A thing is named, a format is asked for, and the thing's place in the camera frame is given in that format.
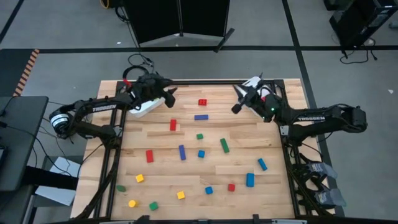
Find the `yellow cube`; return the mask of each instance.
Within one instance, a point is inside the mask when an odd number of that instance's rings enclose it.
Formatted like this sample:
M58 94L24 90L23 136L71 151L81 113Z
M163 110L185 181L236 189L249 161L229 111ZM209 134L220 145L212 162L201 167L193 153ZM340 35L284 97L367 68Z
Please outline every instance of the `yellow cube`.
M178 197L178 199L184 199L185 198L184 192L183 191L182 192L178 192L177 193L177 197Z
M144 181L144 176L142 174L137 175L136 176L136 180L137 180L138 183L141 183L142 181Z
M130 207L130 208L134 208L134 207L136 207L136 206L138 206L138 202L136 202L135 200L129 201L129 207Z

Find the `wooden table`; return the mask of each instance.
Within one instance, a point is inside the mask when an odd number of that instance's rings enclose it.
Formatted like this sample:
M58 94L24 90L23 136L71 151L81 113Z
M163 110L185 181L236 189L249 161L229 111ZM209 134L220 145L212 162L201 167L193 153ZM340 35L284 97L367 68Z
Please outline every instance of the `wooden table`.
M284 81L291 107L306 108L300 79ZM98 97L114 96L116 84L117 81L102 81ZM253 214L260 218L293 218L277 125L263 123L247 108L233 114L231 107L237 96L231 85L180 86L175 97L171 109L162 105L139 119L127 114L117 179L117 184L127 191L115 192L112 220L134 220L141 215L150 215L153 220L247 219ZM207 106L198 106L199 98L206 98ZM195 121L195 114L208 114L210 118ZM109 124L110 115L110 111L96 113L93 123ZM177 120L176 131L169 131L170 119ZM204 139L197 140L198 133ZM230 148L227 154L221 147L221 138ZM305 143L318 147L314 138ZM89 140L85 156L99 144L99 139ZM180 159L181 144L185 146L186 161ZM154 152L154 162L150 164L146 162L148 149ZM199 149L205 150L204 159L197 156ZM301 147L300 152L309 159L320 160L318 152L307 147ZM97 191L103 156L102 147L83 164L71 217L77 216ZM264 159L267 171L260 168L259 158ZM245 184L248 172L256 175L253 188ZM138 174L145 177L140 184L135 178ZM228 192L230 183L236 184L235 192ZM214 190L212 195L205 193L209 185ZM185 192L185 199L177 199L179 191ZM101 215L105 214L107 198L106 192ZM139 206L130 208L130 200L137 200ZM159 209L150 211L148 205L155 201Z

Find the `red rectangular block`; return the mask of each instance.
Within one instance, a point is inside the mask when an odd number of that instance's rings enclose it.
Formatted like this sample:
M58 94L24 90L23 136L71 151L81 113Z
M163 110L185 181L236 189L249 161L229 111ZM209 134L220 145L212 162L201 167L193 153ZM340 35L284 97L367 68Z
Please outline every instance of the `red rectangular block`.
M199 99L198 105L206 106L207 105L207 100L206 99Z
M235 185L234 184L228 184L228 190L229 191L235 191Z
M154 153L152 150L147 150L147 162L153 162L154 161Z
M175 131L175 127L177 126L177 120L176 119L172 119L170 121L170 131Z

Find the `blue block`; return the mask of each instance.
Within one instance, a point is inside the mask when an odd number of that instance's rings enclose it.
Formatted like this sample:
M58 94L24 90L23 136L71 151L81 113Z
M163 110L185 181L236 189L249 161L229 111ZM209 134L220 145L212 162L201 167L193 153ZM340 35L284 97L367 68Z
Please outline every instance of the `blue block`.
M206 194L212 194L213 193L213 188L212 187L206 187Z
M254 187L254 174L246 174L246 186Z
M209 116L207 114L195 115L195 121L196 120L205 120L205 119L209 119Z
M180 157L181 157L181 160L187 159L187 158L185 157L184 145L179 146L179 149L180 149Z
M205 157L205 152L203 150L199 150L198 157L204 158Z
M258 161L260 163L260 166L261 166L262 170L266 171L268 169L267 166L266 166L266 163L262 159L259 159Z

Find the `orange striped tape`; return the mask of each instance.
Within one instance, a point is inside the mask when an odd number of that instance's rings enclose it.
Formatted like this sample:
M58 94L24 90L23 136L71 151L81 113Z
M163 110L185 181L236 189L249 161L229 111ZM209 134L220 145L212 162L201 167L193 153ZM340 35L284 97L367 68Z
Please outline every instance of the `orange striped tape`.
M34 51L32 51L30 58L26 63L24 72L22 72L21 78L19 79L19 83L17 85L17 88L14 91L13 96L20 96L22 94L22 91L24 90L27 79L29 78L30 72L32 71L33 66L35 65L37 56L39 56L39 50L35 49Z

